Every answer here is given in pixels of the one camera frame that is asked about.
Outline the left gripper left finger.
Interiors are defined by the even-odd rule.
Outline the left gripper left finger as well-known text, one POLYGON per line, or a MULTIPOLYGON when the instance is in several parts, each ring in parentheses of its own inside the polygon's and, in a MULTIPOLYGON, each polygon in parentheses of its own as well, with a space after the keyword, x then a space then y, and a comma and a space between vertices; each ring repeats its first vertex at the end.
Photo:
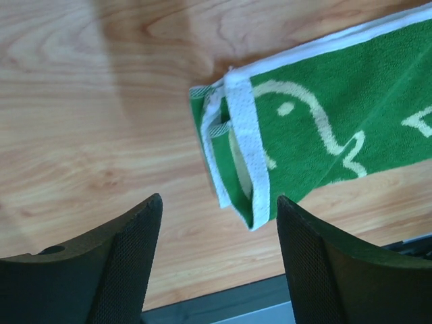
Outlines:
POLYGON ((1 259, 2 323, 141 323, 163 201, 38 254, 1 259))

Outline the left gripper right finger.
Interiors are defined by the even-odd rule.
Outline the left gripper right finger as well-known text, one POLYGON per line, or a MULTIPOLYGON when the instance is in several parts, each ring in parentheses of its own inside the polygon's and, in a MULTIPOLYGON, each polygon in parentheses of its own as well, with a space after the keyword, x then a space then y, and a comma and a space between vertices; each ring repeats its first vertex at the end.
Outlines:
POLYGON ((376 246, 277 199, 297 323, 430 323, 431 235, 376 246))

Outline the green frog pattern towel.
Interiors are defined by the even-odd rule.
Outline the green frog pattern towel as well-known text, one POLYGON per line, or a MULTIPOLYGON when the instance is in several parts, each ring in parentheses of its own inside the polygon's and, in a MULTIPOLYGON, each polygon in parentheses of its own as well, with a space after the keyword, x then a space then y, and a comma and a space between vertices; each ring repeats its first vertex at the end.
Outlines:
POLYGON ((431 158, 431 5, 230 70, 189 98, 219 205, 256 230, 281 195, 431 158))

